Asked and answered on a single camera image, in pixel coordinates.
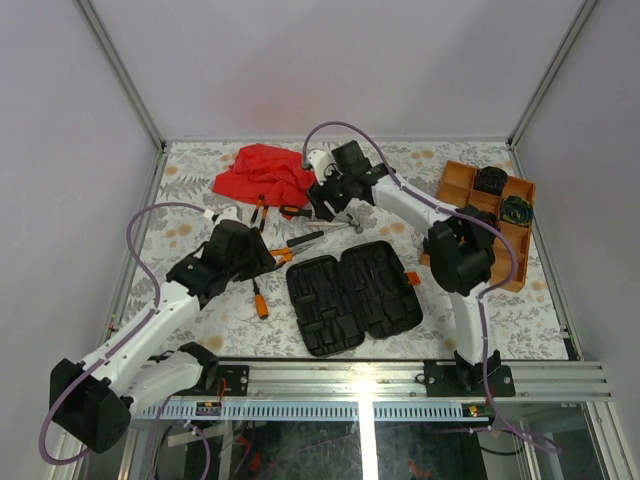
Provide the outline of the black plastic tool case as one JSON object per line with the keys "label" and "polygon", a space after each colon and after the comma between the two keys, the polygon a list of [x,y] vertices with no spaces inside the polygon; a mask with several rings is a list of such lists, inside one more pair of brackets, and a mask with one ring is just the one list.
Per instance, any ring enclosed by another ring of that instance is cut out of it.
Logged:
{"label": "black plastic tool case", "polygon": [[360,346],[366,336],[384,340],[419,326],[418,279],[383,240],[289,267],[289,298],[308,353],[325,358]]}

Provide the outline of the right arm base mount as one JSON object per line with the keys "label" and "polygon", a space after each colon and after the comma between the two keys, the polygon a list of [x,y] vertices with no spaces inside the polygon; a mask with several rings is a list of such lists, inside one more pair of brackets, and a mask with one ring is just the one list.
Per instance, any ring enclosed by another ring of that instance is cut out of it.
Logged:
{"label": "right arm base mount", "polygon": [[426,394],[429,397],[487,397],[510,398],[516,395],[512,372],[503,364],[499,352],[487,360],[487,382],[484,382],[484,364],[469,365],[456,357],[452,362],[425,360],[423,372]]}

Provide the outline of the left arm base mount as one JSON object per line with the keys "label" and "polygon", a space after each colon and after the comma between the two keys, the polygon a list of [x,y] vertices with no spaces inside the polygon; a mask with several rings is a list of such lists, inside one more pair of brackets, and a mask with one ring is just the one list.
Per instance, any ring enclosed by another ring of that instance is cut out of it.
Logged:
{"label": "left arm base mount", "polygon": [[179,390],[175,396],[206,396],[225,399],[245,397],[249,385],[248,365],[218,365],[215,373],[207,373],[195,386]]}

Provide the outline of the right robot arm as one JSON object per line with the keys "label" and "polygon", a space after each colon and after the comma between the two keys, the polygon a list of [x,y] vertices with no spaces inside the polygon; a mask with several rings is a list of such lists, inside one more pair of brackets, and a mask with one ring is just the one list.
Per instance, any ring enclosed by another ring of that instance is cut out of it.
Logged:
{"label": "right robot arm", "polygon": [[355,141],[331,152],[305,149],[302,168],[315,177],[307,197],[317,218],[331,221],[357,199],[395,214],[424,235],[431,274],[449,293],[456,354],[465,362],[456,369],[457,385],[467,394],[482,392],[492,373],[482,362],[489,334],[480,302],[495,262],[497,230],[477,210],[456,209],[420,191],[386,161],[372,165]]}

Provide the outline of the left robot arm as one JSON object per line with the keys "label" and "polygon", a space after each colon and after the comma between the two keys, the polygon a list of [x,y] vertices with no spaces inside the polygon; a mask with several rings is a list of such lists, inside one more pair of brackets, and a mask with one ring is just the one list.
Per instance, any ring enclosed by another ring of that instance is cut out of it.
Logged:
{"label": "left robot arm", "polygon": [[211,237],[174,265],[159,295],[109,341],[74,363],[61,360],[50,375],[52,420],[90,451],[104,453],[134,415],[179,392],[208,394],[218,385],[218,359],[189,342],[151,367],[162,342],[193,319],[231,282],[273,270],[261,233],[237,220],[214,224]]}

